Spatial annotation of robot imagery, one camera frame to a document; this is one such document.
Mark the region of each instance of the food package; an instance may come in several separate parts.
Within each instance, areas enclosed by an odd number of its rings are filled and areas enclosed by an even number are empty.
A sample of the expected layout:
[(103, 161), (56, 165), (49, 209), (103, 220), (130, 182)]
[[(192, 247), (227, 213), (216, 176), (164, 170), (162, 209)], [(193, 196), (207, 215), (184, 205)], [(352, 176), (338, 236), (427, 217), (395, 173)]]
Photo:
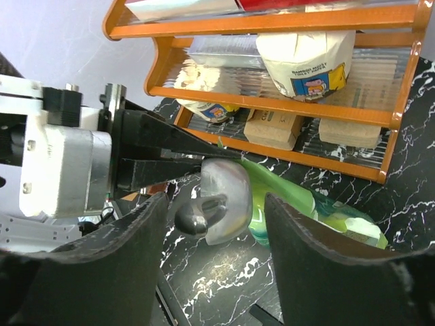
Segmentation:
[(311, 101), (345, 87), (355, 31), (268, 33), (256, 43), (280, 93)]
[(188, 50), (196, 63), (208, 67), (265, 69), (256, 35), (197, 36)]
[[(175, 80), (174, 88), (181, 90), (199, 90), (203, 92), (218, 92), (240, 94), (237, 83), (221, 68), (197, 65), (192, 59), (184, 61), (184, 67)], [(234, 115), (239, 107), (236, 105), (221, 105), (203, 103), (178, 98), (178, 103), (186, 109), (212, 123), (220, 123)]]
[(277, 194), (303, 215), (310, 217), (356, 241), (384, 249), (387, 239), (373, 220), (342, 202), (287, 181), (269, 169), (247, 159), (238, 160), (249, 175), (254, 210), (249, 225), (253, 237), (268, 247), (264, 199), (267, 193)]
[(251, 110), (244, 133), (250, 143), (291, 151), (303, 121), (296, 114)]
[(379, 142), (381, 127), (340, 120), (320, 119), (321, 141), (331, 144), (374, 149)]
[[(393, 111), (400, 80), (395, 79), (397, 60), (359, 58), (353, 60), (348, 85), (325, 99), (326, 104), (368, 107)], [(374, 149), (381, 127), (340, 120), (321, 119), (319, 136), (327, 143)]]
[(289, 8), (330, 0), (126, 0), (125, 6), (142, 22), (184, 19)]

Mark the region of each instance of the black marble countertop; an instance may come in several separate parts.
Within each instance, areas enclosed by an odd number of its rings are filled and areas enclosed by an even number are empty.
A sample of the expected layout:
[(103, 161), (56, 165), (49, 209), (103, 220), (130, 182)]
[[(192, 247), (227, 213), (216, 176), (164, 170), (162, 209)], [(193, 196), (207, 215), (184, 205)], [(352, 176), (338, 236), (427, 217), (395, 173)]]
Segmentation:
[[(156, 112), (175, 119), (179, 106), (162, 101)], [(435, 64), (420, 59), (385, 185), (340, 173), (243, 153), (269, 170), (369, 214), (391, 250), (424, 249), (435, 241)], [(261, 325), (248, 314), (258, 303), (277, 318), (281, 309), (271, 252), (249, 231), (230, 242), (208, 246), (175, 230), (173, 215), (188, 198), (199, 196), (199, 176), (173, 181), (173, 199), (161, 267), (186, 316), (197, 325)], [(168, 325), (155, 314), (153, 325)]]

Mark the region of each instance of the spice rack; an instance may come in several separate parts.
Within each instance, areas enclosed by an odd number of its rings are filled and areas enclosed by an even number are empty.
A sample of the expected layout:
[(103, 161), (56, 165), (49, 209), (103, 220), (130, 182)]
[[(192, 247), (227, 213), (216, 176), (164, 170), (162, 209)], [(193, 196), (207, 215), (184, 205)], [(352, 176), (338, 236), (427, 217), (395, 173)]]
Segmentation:
[[(183, 107), (179, 111), (175, 124), (212, 143), (221, 140), (224, 145), (235, 149), (334, 170), (378, 183), (385, 182), (430, 19), (433, 0), (418, 2), (403, 0), (393, 3), (388, 0), (371, 0), (365, 2), (362, 7), (349, 10), (244, 17), (221, 16), (194, 21), (151, 23), (138, 21), (124, 4), (125, 0), (115, 0), (112, 3), (104, 19), (103, 31), (111, 40), (133, 37), (153, 38), (156, 54), (152, 69), (144, 83), (145, 92), (151, 96), (231, 104), (248, 109), (283, 111), (305, 117), (375, 125), (390, 131), (383, 133), (381, 144), (384, 145), (379, 150), (381, 157), (378, 159), (378, 165), (374, 165), (366, 164), (363, 160), (357, 163), (352, 160), (346, 162), (346, 160), (322, 157), (304, 151), (273, 149), (248, 143), (243, 137), (225, 136), (206, 126), (197, 128), (195, 126), (198, 126), (198, 121), (195, 122), (192, 113)], [(186, 36), (335, 30), (364, 31), (356, 35), (353, 60), (354, 62), (355, 58), (361, 60), (360, 71), (366, 78), (364, 81), (366, 84), (376, 80), (373, 88), (388, 89), (387, 99), (381, 107), (370, 101), (364, 101), (367, 105), (353, 103), (351, 93), (355, 90), (351, 85), (357, 87), (362, 83), (356, 73), (354, 73), (355, 77), (349, 76), (347, 86), (340, 91), (350, 94), (348, 99), (334, 101), (327, 98), (322, 104), (302, 103), (281, 96), (266, 71), (229, 70), (240, 84), (241, 95), (173, 88), (175, 78), (183, 67), (183, 61), (188, 58), (186, 51), (192, 44), (193, 37)], [(369, 62), (367, 58), (370, 59), (371, 65), (377, 63), (376, 67), (381, 69), (371, 69), (372, 75), (365, 74)], [(396, 62), (397, 68), (394, 75), (388, 79), (382, 75), (382, 67), (392, 61)]]

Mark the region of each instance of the black cable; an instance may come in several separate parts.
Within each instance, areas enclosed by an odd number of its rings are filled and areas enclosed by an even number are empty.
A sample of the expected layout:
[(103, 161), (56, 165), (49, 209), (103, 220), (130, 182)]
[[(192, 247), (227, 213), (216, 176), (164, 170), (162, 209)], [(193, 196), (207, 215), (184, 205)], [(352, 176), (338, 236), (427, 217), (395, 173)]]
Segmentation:
[[(111, 209), (111, 211), (108, 212), (108, 213), (103, 214), (104, 211), (106, 211), (107, 209)], [(101, 211), (101, 214), (100, 214), (100, 218), (101, 218), (101, 219), (100, 219), (100, 222), (98, 222), (97, 224), (94, 224), (93, 222), (90, 222), (90, 221), (79, 222), (79, 223), (78, 223), (78, 225), (79, 225), (79, 230), (80, 230), (80, 232), (82, 233), (82, 236), (85, 236), (85, 235), (87, 235), (87, 234), (89, 234), (89, 233), (92, 233), (92, 232), (94, 232), (94, 231), (97, 231), (98, 228), (99, 228), (101, 225), (103, 225), (105, 222), (107, 222), (107, 220), (108, 220), (110, 217), (113, 217), (114, 213), (115, 213), (115, 209), (114, 209), (113, 207), (105, 207), (105, 208)]]
[[(105, 210), (107, 210), (107, 209), (111, 209), (111, 211), (110, 212), (108, 212), (108, 213), (106, 213), (106, 214), (103, 214), (104, 213), (104, 211)], [(110, 217), (112, 217), (113, 215), (114, 215), (114, 213), (115, 213), (115, 209), (113, 208), (113, 207), (105, 207), (102, 211), (101, 211), (101, 214), (100, 214), (100, 218), (101, 218), (101, 220), (100, 220), (100, 222), (98, 222), (97, 224), (96, 224), (96, 226), (100, 226), (100, 225), (103, 225)]]

